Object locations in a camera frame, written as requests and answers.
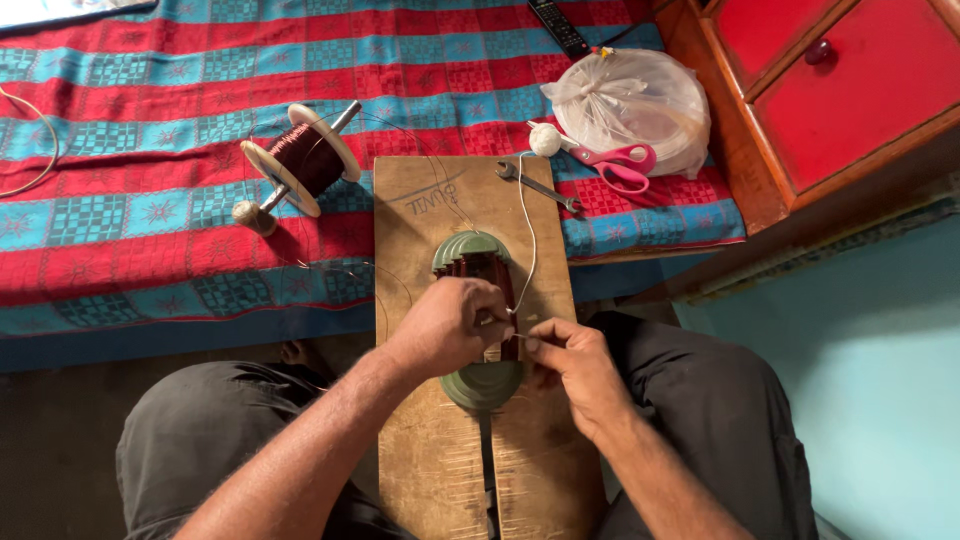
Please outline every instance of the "person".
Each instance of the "person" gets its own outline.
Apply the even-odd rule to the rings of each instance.
[[[506,309],[496,286],[444,278],[332,386],[297,363],[161,380],[117,446],[128,538],[414,538],[348,476],[418,385],[514,334]],[[595,537],[816,538],[803,446],[758,356],[615,312],[529,335],[623,485]]]

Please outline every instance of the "leg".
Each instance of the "leg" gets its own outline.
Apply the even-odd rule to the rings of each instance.
[[[166,377],[133,408],[117,445],[117,481],[133,540],[169,538],[223,480],[325,386],[303,365],[212,362]],[[404,538],[347,484],[324,538]]]
[[[804,446],[773,369],[751,351],[699,333],[605,311],[607,336],[637,410],[756,538],[816,538]],[[624,493],[600,538],[650,538]]]

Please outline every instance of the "plastic bag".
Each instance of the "plastic bag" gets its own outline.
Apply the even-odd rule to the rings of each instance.
[[[587,55],[540,90],[566,134],[587,148],[652,146],[657,166],[649,176],[693,179],[707,159],[707,96],[694,72],[668,55],[646,49]]]

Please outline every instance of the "remote control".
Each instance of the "remote control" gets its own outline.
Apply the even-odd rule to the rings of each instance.
[[[557,40],[567,56],[573,58],[590,52],[587,42],[552,0],[527,0],[527,4],[534,9],[546,31]]]

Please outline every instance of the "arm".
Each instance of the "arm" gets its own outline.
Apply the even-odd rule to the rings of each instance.
[[[753,538],[636,414],[602,332],[551,319],[530,336],[531,358],[560,374],[577,429],[610,462],[656,538]]]
[[[434,283],[387,343],[217,488],[176,540],[320,538],[350,472],[394,409],[425,380],[512,335],[506,309],[488,282]],[[485,313],[494,322],[479,326]]]

